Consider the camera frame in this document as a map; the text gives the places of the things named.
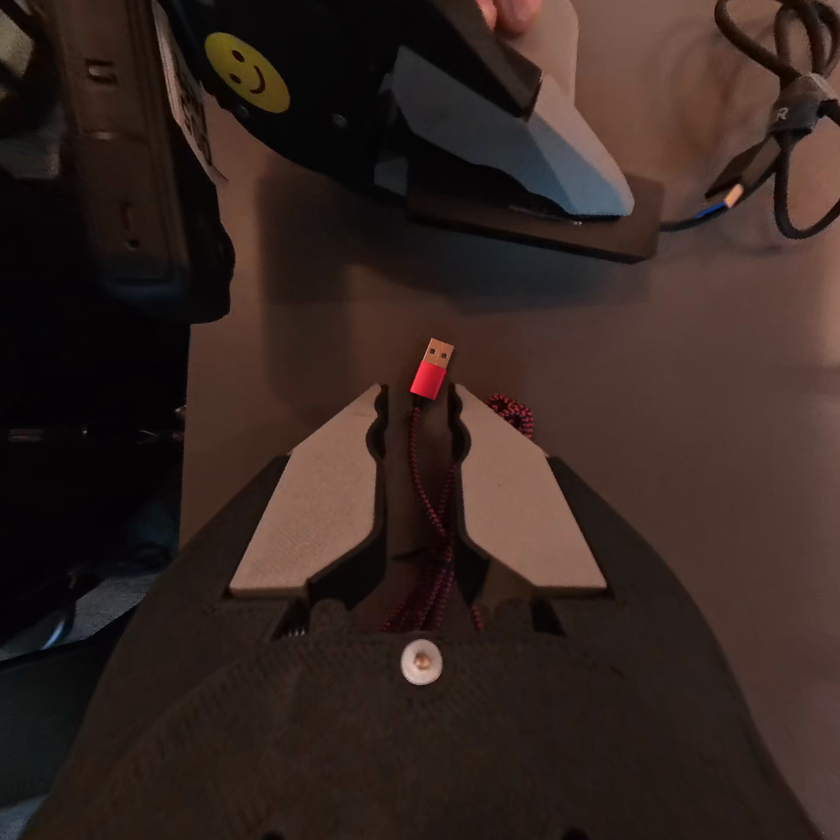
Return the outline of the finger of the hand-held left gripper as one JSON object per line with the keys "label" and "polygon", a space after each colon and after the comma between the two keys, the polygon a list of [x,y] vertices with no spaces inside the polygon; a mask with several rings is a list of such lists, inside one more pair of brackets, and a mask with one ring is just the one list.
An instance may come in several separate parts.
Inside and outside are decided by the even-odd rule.
{"label": "finger of the hand-held left gripper", "polygon": [[573,216],[629,216],[631,187],[574,102],[577,49],[545,56],[549,68],[528,118],[490,104],[410,49],[396,54],[390,92],[409,129],[460,160],[509,175]]}

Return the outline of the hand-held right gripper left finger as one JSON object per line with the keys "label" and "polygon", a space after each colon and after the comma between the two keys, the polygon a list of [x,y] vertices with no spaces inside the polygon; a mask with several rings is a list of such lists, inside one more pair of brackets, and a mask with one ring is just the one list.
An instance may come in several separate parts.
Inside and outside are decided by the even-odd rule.
{"label": "hand-held right gripper left finger", "polygon": [[332,600],[351,611],[382,582],[388,396],[374,384],[290,451],[231,596]]}

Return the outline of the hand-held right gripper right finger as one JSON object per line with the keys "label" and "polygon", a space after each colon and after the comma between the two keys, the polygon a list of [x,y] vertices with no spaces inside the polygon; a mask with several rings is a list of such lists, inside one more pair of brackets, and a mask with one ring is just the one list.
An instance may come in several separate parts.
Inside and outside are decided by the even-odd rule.
{"label": "hand-held right gripper right finger", "polygon": [[455,578],[470,606],[599,597],[608,583],[540,446],[461,384],[448,391]]}

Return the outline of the black plastic usb hub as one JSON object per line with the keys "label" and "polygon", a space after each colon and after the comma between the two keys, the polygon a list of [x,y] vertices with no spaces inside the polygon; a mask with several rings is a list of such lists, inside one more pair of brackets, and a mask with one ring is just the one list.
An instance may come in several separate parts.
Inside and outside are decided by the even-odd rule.
{"label": "black plastic usb hub", "polygon": [[[791,165],[796,146],[820,121],[838,124],[838,94],[828,80],[838,64],[838,12],[825,2],[778,2],[769,49],[739,27],[728,7],[729,2],[715,4],[718,30],[742,56],[775,77],[779,93],[761,141],[730,160],[695,215],[662,220],[663,186],[625,173],[635,200],[629,216],[570,215],[511,176],[422,140],[397,107],[415,143],[407,156],[408,216],[473,235],[635,264],[655,254],[661,233],[723,217],[772,180],[779,233],[789,240],[819,235],[838,219],[838,202],[811,226],[796,226],[789,208]],[[543,70],[493,33],[476,3],[419,2],[413,11],[417,21],[399,49],[410,49],[511,116],[531,116]]]}

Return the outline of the person's left hand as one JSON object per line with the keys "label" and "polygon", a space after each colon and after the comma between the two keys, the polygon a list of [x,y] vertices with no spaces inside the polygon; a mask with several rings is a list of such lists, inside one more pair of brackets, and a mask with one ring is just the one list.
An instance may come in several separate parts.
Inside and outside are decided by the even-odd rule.
{"label": "person's left hand", "polygon": [[487,25],[508,35],[528,31],[542,7],[541,1],[476,1]]}

